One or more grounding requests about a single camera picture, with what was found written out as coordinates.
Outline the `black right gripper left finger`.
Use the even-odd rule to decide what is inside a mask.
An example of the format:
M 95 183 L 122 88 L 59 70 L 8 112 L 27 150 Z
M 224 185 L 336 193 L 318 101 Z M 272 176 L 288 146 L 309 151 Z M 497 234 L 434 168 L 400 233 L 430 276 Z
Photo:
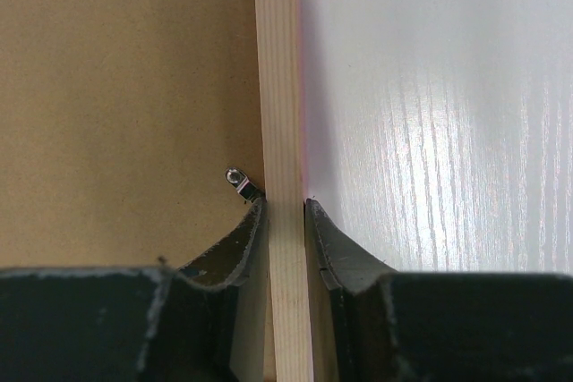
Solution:
M 261 381 L 267 203 L 180 268 L 1 273 L 4 381 Z

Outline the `pink wooden picture frame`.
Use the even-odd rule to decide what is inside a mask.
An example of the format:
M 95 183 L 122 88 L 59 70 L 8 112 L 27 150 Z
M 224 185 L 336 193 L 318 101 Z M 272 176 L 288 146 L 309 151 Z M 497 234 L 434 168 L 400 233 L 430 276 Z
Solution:
M 299 0 L 255 0 L 269 280 L 279 381 L 311 381 Z

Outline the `brown cardboard backing board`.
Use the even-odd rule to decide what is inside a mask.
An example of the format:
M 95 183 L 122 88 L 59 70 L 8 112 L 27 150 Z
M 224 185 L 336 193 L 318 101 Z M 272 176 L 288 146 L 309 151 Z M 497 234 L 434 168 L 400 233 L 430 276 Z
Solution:
M 1 273 L 180 268 L 263 179 L 254 0 L 1 0 Z

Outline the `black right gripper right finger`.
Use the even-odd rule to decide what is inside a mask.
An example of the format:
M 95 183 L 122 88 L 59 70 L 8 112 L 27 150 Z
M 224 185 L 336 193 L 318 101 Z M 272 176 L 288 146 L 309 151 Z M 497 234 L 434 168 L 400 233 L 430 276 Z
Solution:
M 570 276 L 399 272 L 313 199 L 304 227 L 316 380 L 571 380 Z

